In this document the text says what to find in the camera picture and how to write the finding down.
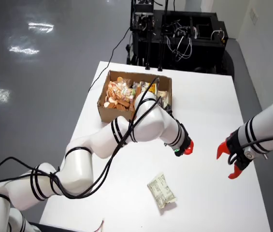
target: white wall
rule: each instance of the white wall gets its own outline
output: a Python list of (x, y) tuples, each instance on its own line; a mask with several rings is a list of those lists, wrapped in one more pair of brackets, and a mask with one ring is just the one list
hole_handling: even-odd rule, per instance
[(201, 10), (202, 12), (211, 12), (213, 8), (214, 0), (202, 0)]
[[(155, 4), (154, 5), (155, 10), (164, 10), (165, 0), (155, 0), (155, 1), (163, 5), (163, 6), (159, 6), (159, 5)], [(169, 0), (169, 4), (167, 7), (167, 9), (169, 11), (174, 10), (173, 2), (174, 2), (174, 0)], [(186, 0), (175, 0), (175, 10), (176, 11), (185, 11), (185, 7), (186, 7)]]
[[(250, 19), (250, 8), (254, 8), (259, 17), (256, 25)], [(265, 109), (273, 103), (273, 0), (250, 1), (238, 42)]]
[(216, 12), (224, 21), (230, 38), (237, 39), (249, 0), (202, 0), (202, 12)]

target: black cable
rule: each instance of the black cable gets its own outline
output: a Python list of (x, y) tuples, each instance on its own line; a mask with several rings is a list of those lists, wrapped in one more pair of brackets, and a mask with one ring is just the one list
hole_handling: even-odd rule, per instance
[(113, 58), (115, 49), (116, 49), (116, 48), (121, 44), (121, 42), (125, 39), (125, 37), (126, 37), (126, 35), (127, 35), (127, 33), (128, 33), (129, 30), (130, 30), (130, 27), (128, 28), (128, 30), (126, 31), (125, 35), (124, 35), (123, 38), (120, 40), (120, 42), (117, 44), (117, 46), (113, 49), (111, 58), (109, 59), (109, 62), (108, 62), (108, 64), (107, 64), (106, 68), (102, 70), (102, 72), (99, 74), (98, 78), (92, 83), (92, 85), (90, 86), (88, 92), (91, 90), (91, 88), (93, 87), (94, 83), (96, 83), (96, 81), (100, 78), (100, 76), (102, 75), (102, 73), (108, 68), (108, 66), (109, 66), (109, 64), (110, 64), (110, 62), (111, 62), (111, 60), (112, 60), (112, 58)]
[[(132, 118), (132, 121), (129, 125), (129, 128), (127, 130), (127, 132), (125, 133), (125, 135), (123, 136), (123, 138), (120, 140), (120, 142), (118, 143), (117, 147), (115, 148), (111, 158), (109, 159), (109, 161), (107, 162), (107, 164), (105, 165), (104, 167), (104, 170), (103, 172), (101, 173), (101, 175), (99, 176), (99, 178), (87, 189), (85, 190), (83, 193), (81, 194), (78, 194), (76, 196), (74, 195), (71, 195), (67, 192), (67, 190), (62, 186), (59, 178), (55, 175), (55, 174), (48, 174), (48, 173), (45, 173), (37, 168), (33, 168), (33, 167), (30, 167), (29, 165), (25, 164), (24, 162), (20, 161), (19, 159), (15, 158), (15, 157), (8, 157), (6, 158), (5, 160), (3, 160), (1, 163), (0, 163), (0, 166), (3, 165), (6, 161), (8, 160), (14, 160), (14, 161), (17, 161), (18, 163), (22, 164), (23, 166), (25, 166), (26, 168), (32, 170), (32, 171), (35, 171), (33, 172), (33, 174), (25, 174), (25, 175), (22, 175), (22, 176), (18, 176), (18, 177), (12, 177), (12, 178), (7, 178), (7, 179), (4, 179), (4, 180), (0, 180), (0, 183), (1, 182), (6, 182), (6, 181), (12, 181), (12, 180), (19, 180), (19, 179), (23, 179), (23, 178), (27, 178), (27, 177), (31, 177), (31, 176), (47, 176), (49, 177), (52, 181), (51, 181), (51, 187), (53, 189), (53, 182), (55, 182), (55, 184), (57, 185), (57, 187), (61, 190), (62, 194), (69, 198), (69, 199), (80, 199), (80, 198), (85, 198), (85, 197), (88, 197), (90, 195), (92, 195), (93, 193), (95, 193), (101, 186), (102, 184), (104, 183), (104, 181), (106, 180), (106, 177), (108, 175), (108, 171), (110, 169), (110, 165), (111, 165), (111, 162), (114, 158), (114, 156), (118, 153), (118, 151), (120, 150), (120, 148), (122, 147), (123, 143), (126, 141), (126, 139), (128, 138), (128, 136), (132, 133), (133, 129), (135, 128), (135, 126), (158, 104), (158, 101), (160, 100), (161, 97), (159, 97), (156, 102), (143, 114), (140, 116), (140, 118), (136, 121), (135, 124), (133, 124), (133, 121), (135, 119), (135, 116), (139, 110), (139, 106), (142, 104), (142, 101), (144, 99), (144, 96), (145, 94), (148, 92), (148, 90), (150, 89), (150, 87), (153, 85), (153, 83), (158, 80), (158, 77), (156, 77), (151, 83), (150, 85), (148, 86), (148, 88), (145, 90), (145, 92), (143, 93), (142, 97), (141, 97), (141, 100), (138, 104), (138, 107), (136, 108), (135, 110), (135, 113), (134, 113), (134, 116)], [(104, 175), (104, 178), (103, 180), (101, 181), (101, 183), (90, 193), (88, 193), (91, 189), (93, 189), (93, 187), (101, 180), (101, 178), (103, 177)]]
[(259, 139), (259, 140), (244, 144), (244, 145), (241, 146), (241, 149), (243, 149), (243, 148), (245, 148), (247, 146), (251, 146), (253, 144), (263, 143), (263, 142), (272, 141), (272, 140), (273, 140), (273, 136), (269, 136), (269, 137), (266, 137), (264, 139)]
[(157, 5), (159, 5), (159, 6), (163, 6), (161, 3), (158, 3), (158, 2), (156, 2), (156, 1), (154, 1), (155, 2), (155, 4), (157, 4)]

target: gray floor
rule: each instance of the gray floor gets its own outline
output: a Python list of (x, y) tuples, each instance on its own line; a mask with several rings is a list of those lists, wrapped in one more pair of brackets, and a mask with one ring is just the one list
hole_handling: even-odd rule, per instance
[[(108, 60), (129, 26), (129, 8), (123, 0), (0, 0), (0, 160), (16, 156), (32, 166), (60, 165), (97, 65)], [(127, 43), (128, 38), (113, 62), (126, 62)], [(248, 120), (260, 104), (237, 42), (229, 40), (227, 50)], [(255, 165), (273, 231), (273, 154)], [(0, 169), (0, 178), (24, 171), (11, 162)], [(25, 217), (38, 222), (44, 205)]]

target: cable bundle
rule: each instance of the cable bundle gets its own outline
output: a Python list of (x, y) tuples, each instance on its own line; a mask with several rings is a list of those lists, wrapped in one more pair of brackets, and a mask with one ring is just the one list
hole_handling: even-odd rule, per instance
[[(185, 52), (184, 52), (183, 54), (182, 54), (181, 52), (179, 52), (178, 49), (179, 49), (179, 46), (180, 46), (180, 44), (181, 44), (181, 41), (184, 39), (184, 36), (181, 37), (181, 40), (180, 40), (180, 42), (179, 42), (179, 44), (178, 44), (178, 46), (177, 46), (176, 49), (172, 49), (172, 48), (171, 48), (171, 41), (170, 41), (170, 38), (166, 36), (166, 39), (167, 39), (166, 44), (167, 44), (169, 50), (170, 50), (173, 54), (175, 54), (175, 61), (176, 61), (176, 62), (179, 62), (182, 58), (183, 58), (183, 59), (189, 59), (189, 58), (191, 57), (191, 55), (192, 55), (192, 40), (191, 40), (190, 37), (189, 37), (189, 44), (188, 44), (188, 46), (186, 47), (186, 50), (185, 50)], [(189, 49), (189, 47), (190, 47), (190, 53), (189, 53), (189, 55), (186, 55), (187, 50)]]
[[(185, 36), (187, 37), (189, 35), (189, 30), (190, 30), (190, 26), (182, 26), (180, 23), (180, 19), (175, 20), (174, 22), (172, 22), (171, 24), (165, 24), (164, 26), (169, 28), (169, 27), (173, 27), (172, 30), (172, 37), (181, 37), (181, 36)], [(196, 27), (192, 27), (193, 31), (194, 31), (194, 39), (197, 39), (198, 37), (198, 30), (196, 29)]]

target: wire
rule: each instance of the wire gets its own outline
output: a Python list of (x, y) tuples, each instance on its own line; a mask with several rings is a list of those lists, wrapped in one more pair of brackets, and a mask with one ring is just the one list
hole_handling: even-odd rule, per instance
[(178, 44), (178, 46), (177, 46), (177, 50), (179, 49), (180, 43), (181, 43), (181, 41), (183, 40), (183, 38), (184, 38), (184, 36), (181, 37), (181, 40), (179, 41), (179, 44)]
[(158, 2), (156, 2), (156, 1), (154, 1), (155, 2), (155, 4), (157, 4), (157, 5), (159, 5), (159, 6), (163, 6), (161, 3), (158, 3)]
[[(88, 197), (88, 196), (91, 196), (92, 194), (94, 194), (101, 186), (102, 184), (104, 183), (104, 181), (106, 180), (106, 177), (108, 175), (108, 172), (109, 172), (109, 169), (110, 169), (110, 166), (111, 166), (111, 163), (112, 163), (112, 160), (113, 158), (115, 157), (115, 155), (118, 153), (118, 151), (120, 150), (120, 148), (122, 147), (123, 143), (126, 141), (126, 139), (128, 138), (128, 136), (133, 132), (133, 129), (136, 127), (136, 125), (138, 123), (141, 122), (141, 120), (148, 114), (150, 113), (150, 111), (158, 104), (159, 100), (161, 99), (161, 97), (159, 97), (155, 103), (143, 114), (139, 117), (139, 119), (135, 122), (135, 124), (133, 124), (134, 120), (135, 120), (135, 117), (136, 117), (136, 114), (139, 110), (139, 107), (140, 105), (142, 104), (143, 100), (144, 100), (144, 96), (146, 95), (146, 93), (148, 92), (148, 90), (150, 89), (150, 87), (153, 85), (153, 83), (155, 81), (159, 80), (158, 77), (156, 77), (151, 83), (150, 85), (148, 86), (148, 88), (145, 90), (145, 92), (143, 93), (141, 99), (140, 99), (140, 103), (138, 104), (135, 112), (134, 112), (134, 115), (132, 117), (132, 120), (129, 124), (129, 127), (128, 127), (128, 130), (127, 132), (125, 133), (125, 135), (123, 136), (123, 138), (120, 140), (120, 142), (118, 143), (118, 145), (116, 146), (115, 150), (113, 151), (113, 154), (111, 156), (111, 158), (109, 159), (109, 161), (107, 162), (107, 164), (105, 165), (104, 167), (104, 170), (103, 172), (101, 173), (101, 175), (99, 176), (99, 178), (87, 189), (85, 190), (84, 192), (74, 196), (74, 195), (71, 195), (68, 193), (68, 191), (62, 186), (62, 183), (60, 181), (60, 179), (53, 173), (45, 173), (37, 168), (33, 168), (33, 167), (30, 167), (29, 165), (25, 164), (24, 162), (20, 161), (19, 159), (15, 158), (15, 157), (8, 157), (6, 158), (5, 160), (3, 160), (1, 163), (0, 163), (0, 166), (3, 165), (6, 161), (8, 160), (15, 160), (17, 161), (18, 163), (22, 164), (23, 166), (25, 166), (26, 168), (32, 170), (32, 171), (35, 171), (31, 174), (25, 174), (25, 175), (22, 175), (22, 176), (18, 176), (18, 177), (12, 177), (12, 178), (7, 178), (7, 179), (4, 179), (4, 180), (0, 180), (0, 183), (2, 182), (6, 182), (6, 181), (13, 181), (13, 180), (19, 180), (19, 179), (23, 179), (23, 178), (27, 178), (27, 177), (32, 177), (32, 176), (47, 176), (50, 178), (51, 180), (51, 185), (52, 183), (54, 182), (57, 187), (61, 190), (62, 194), (69, 198), (69, 199), (81, 199), (81, 198), (85, 198), (85, 197)], [(103, 180), (100, 182), (100, 184), (90, 193), (88, 193), (91, 189), (93, 189), (94, 186), (97, 185), (97, 183), (101, 180), (101, 178), (103, 177), (104, 175), (104, 178)]]
[(112, 60), (112, 58), (113, 58), (115, 49), (116, 49), (116, 48), (121, 44), (121, 42), (124, 40), (124, 38), (126, 37), (126, 35), (127, 35), (127, 33), (128, 33), (129, 30), (130, 30), (130, 27), (129, 27), (128, 30), (126, 31), (126, 33), (125, 33), (125, 35), (123, 36), (123, 38), (119, 41), (119, 43), (117, 44), (117, 46), (113, 49), (111, 58), (109, 59), (109, 62), (108, 62), (108, 64), (107, 64), (106, 68), (102, 70), (102, 72), (99, 74), (98, 78), (92, 83), (92, 85), (90, 86), (88, 92), (91, 90), (91, 88), (93, 87), (94, 83), (96, 83), (96, 81), (100, 78), (100, 76), (102, 75), (102, 73), (108, 68), (108, 66), (109, 66), (109, 64), (110, 64), (110, 62), (111, 62), (111, 60)]
[(251, 146), (253, 144), (259, 144), (259, 143), (263, 143), (263, 142), (267, 142), (267, 141), (272, 141), (272, 140), (273, 140), (273, 136), (269, 136), (269, 137), (266, 137), (264, 139), (259, 139), (259, 140), (256, 140), (256, 141), (244, 144), (244, 145), (241, 146), (241, 149), (243, 149), (243, 148), (245, 148), (247, 146)]
[[(177, 57), (177, 56), (180, 57), (178, 60), (176, 60), (176, 62), (179, 62), (182, 58), (183, 59), (189, 59), (191, 57), (191, 55), (192, 55), (192, 40), (191, 40), (191, 38), (189, 38), (189, 44), (187, 45), (186, 50), (185, 50), (185, 52), (183, 54), (178, 51), (179, 45), (180, 45), (183, 38), (181, 38), (181, 40), (179, 42), (179, 45), (177, 46), (177, 49), (174, 49), (174, 50), (172, 50), (172, 48), (171, 48), (170, 38), (166, 36), (166, 39), (167, 39), (166, 44), (167, 44), (169, 50), (172, 53), (176, 54), (175, 57)], [(190, 47), (190, 53), (189, 53), (189, 55), (186, 55), (186, 52), (187, 52), (189, 47)]]
[[(186, 56), (186, 52), (187, 52), (189, 46), (190, 46), (190, 54), (189, 54), (188, 56)], [(191, 57), (191, 55), (192, 55), (192, 40), (191, 40), (191, 38), (189, 38), (189, 44), (188, 44), (188, 46), (187, 46), (187, 48), (186, 48), (184, 54), (181, 55), (181, 53), (178, 52), (178, 55), (180, 56), (180, 58), (179, 58), (176, 62), (180, 61), (182, 58), (183, 58), (183, 59), (188, 59), (188, 58)]]
[(211, 39), (211, 40), (213, 39), (213, 34), (214, 34), (215, 32), (219, 32), (219, 34), (220, 34), (220, 32), (223, 32), (223, 36), (222, 36), (222, 39), (221, 39), (221, 40), (224, 39), (224, 31), (223, 31), (223, 30), (214, 30), (213, 33), (212, 33), (211, 36), (210, 36), (210, 39)]

